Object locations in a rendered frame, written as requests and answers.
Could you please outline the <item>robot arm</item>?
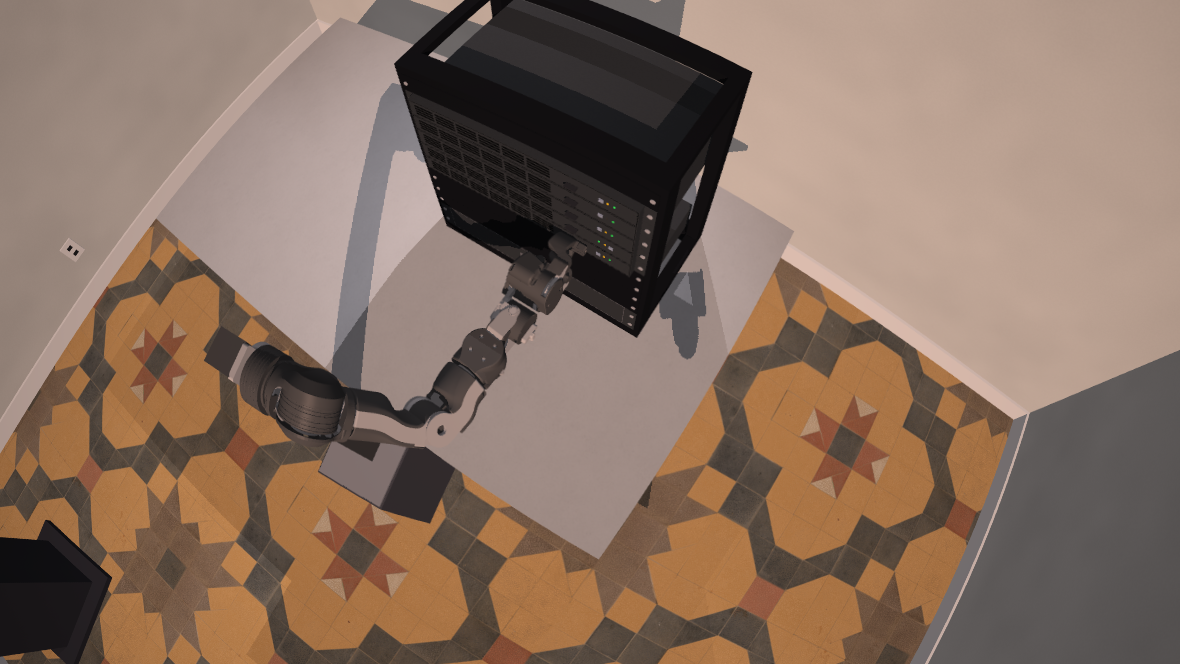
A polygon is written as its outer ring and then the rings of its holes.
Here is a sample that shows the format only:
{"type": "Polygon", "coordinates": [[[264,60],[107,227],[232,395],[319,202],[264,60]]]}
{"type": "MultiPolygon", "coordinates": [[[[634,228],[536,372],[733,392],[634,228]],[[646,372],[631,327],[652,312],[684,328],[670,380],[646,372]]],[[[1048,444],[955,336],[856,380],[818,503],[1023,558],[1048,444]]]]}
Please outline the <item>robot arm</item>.
{"type": "Polygon", "coordinates": [[[296,443],[320,447],[358,440],[441,448],[471,425],[485,389],[504,374],[512,346],[535,340],[536,320],[537,314],[527,307],[510,297],[502,300],[489,326],[464,338],[427,399],[411,397],[396,412],[382,393],[343,387],[330,372],[299,364],[266,342],[243,343],[228,379],[240,384],[245,403],[276,418],[281,430],[296,443]]]}

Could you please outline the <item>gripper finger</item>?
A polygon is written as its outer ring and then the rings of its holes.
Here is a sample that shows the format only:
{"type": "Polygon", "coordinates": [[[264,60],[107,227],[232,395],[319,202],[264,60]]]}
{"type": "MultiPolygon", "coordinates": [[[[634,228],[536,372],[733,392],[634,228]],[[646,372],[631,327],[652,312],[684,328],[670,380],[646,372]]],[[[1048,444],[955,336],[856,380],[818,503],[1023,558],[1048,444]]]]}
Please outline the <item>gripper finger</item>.
{"type": "Polygon", "coordinates": [[[553,281],[550,283],[550,285],[548,285],[548,289],[544,292],[544,297],[546,297],[548,291],[557,280],[564,278],[564,276],[569,271],[569,268],[572,265],[572,258],[568,254],[569,249],[573,246],[573,249],[581,251],[581,254],[584,254],[586,251],[585,245],[581,244],[581,242],[573,239],[572,237],[563,232],[553,234],[553,236],[550,239],[548,239],[548,246],[556,256],[551,262],[551,264],[548,267],[548,270],[551,272],[553,271],[553,275],[556,276],[553,281]]]}
{"type": "MultiPolygon", "coordinates": [[[[578,251],[578,250],[573,249],[573,246],[571,246],[571,248],[569,249],[569,251],[568,251],[568,254],[569,254],[569,255],[571,256],[571,258],[572,258],[572,256],[573,256],[573,252],[576,252],[576,254],[581,254],[581,251],[578,251]]],[[[581,255],[582,255],[582,256],[584,256],[585,254],[586,254],[586,251],[585,251],[584,254],[581,254],[581,255]]],[[[553,252],[551,251],[551,252],[549,254],[549,259],[550,259],[550,261],[552,262],[552,259],[553,259],[555,257],[556,257],[556,256],[555,256],[555,255],[553,255],[553,252]]],[[[568,287],[568,284],[569,284],[570,280],[572,280],[572,270],[571,270],[571,268],[569,268],[569,271],[566,272],[566,275],[565,275],[565,276],[564,276],[564,278],[563,278],[563,291],[564,291],[564,290],[566,289],[566,287],[568,287]]]]}

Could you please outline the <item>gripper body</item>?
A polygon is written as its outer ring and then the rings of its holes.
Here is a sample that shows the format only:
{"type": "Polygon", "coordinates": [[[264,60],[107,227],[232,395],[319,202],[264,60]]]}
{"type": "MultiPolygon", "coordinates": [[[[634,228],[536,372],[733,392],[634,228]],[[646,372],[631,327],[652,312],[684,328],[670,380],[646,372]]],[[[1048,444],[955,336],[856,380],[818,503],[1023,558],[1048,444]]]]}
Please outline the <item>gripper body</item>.
{"type": "Polygon", "coordinates": [[[537,313],[549,315],[559,303],[563,294],[563,280],[557,280],[544,297],[544,292],[553,277],[552,272],[544,269],[548,261],[544,256],[527,251],[519,256],[509,268],[506,283],[502,290],[505,297],[512,296],[522,303],[531,307],[537,313]],[[516,289],[516,290],[514,290],[516,289]]]}

